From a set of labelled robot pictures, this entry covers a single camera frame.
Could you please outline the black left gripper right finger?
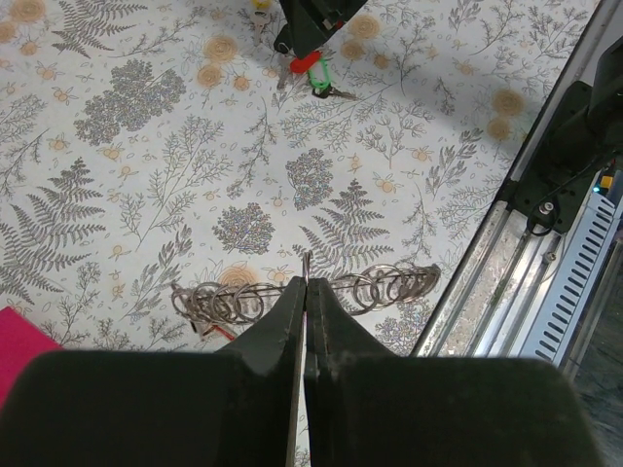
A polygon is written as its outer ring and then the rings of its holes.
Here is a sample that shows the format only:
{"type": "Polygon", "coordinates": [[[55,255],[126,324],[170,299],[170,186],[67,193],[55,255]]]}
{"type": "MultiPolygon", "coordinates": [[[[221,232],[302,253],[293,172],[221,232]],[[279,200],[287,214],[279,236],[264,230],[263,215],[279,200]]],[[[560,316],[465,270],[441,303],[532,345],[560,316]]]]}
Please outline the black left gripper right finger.
{"type": "Polygon", "coordinates": [[[570,384],[537,359],[400,357],[324,279],[306,296],[314,466],[600,466],[570,384]]]}

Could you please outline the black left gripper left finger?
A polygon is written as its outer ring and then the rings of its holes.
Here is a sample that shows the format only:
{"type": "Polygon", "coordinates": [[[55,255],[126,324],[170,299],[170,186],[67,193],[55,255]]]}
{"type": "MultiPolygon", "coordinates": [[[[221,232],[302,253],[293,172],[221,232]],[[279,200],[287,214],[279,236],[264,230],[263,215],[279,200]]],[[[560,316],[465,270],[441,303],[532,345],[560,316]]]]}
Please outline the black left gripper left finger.
{"type": "Polygon", "coordinates": [[[5,466],[289,466],[304,309],[287,298],[218,351],[61,350],[1,412],[5,466]]]}

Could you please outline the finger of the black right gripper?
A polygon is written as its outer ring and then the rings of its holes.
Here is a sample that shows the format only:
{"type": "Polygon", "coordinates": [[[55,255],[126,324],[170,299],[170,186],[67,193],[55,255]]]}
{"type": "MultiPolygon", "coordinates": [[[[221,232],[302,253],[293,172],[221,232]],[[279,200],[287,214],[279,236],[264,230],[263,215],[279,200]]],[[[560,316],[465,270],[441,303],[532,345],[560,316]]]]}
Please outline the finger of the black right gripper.
{"type": "Polygon", "coordinates": [[[326,44],[367,0],[280,0],[285,25],[275,40],[289,44],[304,58],[326,44]]]}

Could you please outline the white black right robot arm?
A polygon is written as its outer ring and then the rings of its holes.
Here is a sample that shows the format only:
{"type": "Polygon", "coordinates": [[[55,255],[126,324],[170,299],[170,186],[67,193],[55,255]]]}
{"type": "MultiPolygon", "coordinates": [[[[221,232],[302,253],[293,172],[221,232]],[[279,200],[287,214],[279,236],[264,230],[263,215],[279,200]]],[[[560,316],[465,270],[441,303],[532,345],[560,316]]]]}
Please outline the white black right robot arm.
{"type": "Polygon", "coordinates": [[[455,123],[509,123],[527,103],[551,112],[556,149],[596,142],[622,116],[622,5],[601,1],[284,1],[275,50],[308,63],[342,35],[353,87],[394,85],[455,123]]]}

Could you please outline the yellow tag key set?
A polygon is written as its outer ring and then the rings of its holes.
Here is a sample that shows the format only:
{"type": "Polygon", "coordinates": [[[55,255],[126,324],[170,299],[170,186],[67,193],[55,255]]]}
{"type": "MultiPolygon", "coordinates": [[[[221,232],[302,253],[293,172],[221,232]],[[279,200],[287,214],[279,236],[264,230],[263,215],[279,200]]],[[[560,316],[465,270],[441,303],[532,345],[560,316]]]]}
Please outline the yellow tag key set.
{"type": "Polygon", "coordinates": [[[271,21],[269,9],[272,0],[252,0],[249,18],[253,24],[254,33],[259,36],[264,27],[271,21]]]}

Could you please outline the green tag key set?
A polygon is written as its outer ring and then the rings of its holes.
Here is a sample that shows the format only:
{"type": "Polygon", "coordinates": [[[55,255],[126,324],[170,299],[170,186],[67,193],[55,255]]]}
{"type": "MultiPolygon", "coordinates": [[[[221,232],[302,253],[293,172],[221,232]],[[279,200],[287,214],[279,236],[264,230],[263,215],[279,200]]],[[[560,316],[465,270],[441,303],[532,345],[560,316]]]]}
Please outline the green tag key set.
{"type": "Polygon", "coordinates": [[[348,100],[357,100],[358,97],[347,91],[334,87],[328,65],[324,58],[320,58],[307,72],[312,95],[321,99],[340,97],[348,100]]]}

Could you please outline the floral tablecloth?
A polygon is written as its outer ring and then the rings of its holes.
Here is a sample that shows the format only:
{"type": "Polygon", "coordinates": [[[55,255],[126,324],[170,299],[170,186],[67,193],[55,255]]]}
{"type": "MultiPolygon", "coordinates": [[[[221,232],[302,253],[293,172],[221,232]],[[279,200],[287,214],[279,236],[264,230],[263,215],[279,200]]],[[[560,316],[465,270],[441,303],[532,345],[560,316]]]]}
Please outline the floral tablecloth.
{"type": "Polygon", "coordinates": [[[458,267],[540,109],[462,125],[394,85],[277,90],[277,2],[1,5],[1,303],[66,347],[211,349],[173,283],[283,284],[380,263],[458,267]]]}

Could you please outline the pink folded cloth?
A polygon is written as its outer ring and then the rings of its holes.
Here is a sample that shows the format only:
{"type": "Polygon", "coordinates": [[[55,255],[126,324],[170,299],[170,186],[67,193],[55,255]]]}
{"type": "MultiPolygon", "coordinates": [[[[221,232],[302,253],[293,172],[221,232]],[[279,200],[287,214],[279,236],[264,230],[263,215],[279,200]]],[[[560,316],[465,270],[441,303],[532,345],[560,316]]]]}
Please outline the pink folded cloth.
{"type": "Polygon", "coordinates": [[[61,350],[46,336],[11,307],[0,312],[0,402],[4,403],[18,376],[36,357],[61,350]]]}

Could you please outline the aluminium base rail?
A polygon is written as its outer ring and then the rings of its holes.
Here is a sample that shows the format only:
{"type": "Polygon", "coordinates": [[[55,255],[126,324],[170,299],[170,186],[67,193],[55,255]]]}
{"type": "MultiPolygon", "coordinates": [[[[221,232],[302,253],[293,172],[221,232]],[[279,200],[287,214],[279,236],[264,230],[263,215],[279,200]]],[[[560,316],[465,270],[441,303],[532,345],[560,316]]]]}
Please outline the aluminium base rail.
{"type": "Polygon", "coordinates": [[[602,195],[597,177],[621,159],[620,80],[577,81],[550,101],[414,355],[517,357],[588,197],[602,195]]]}

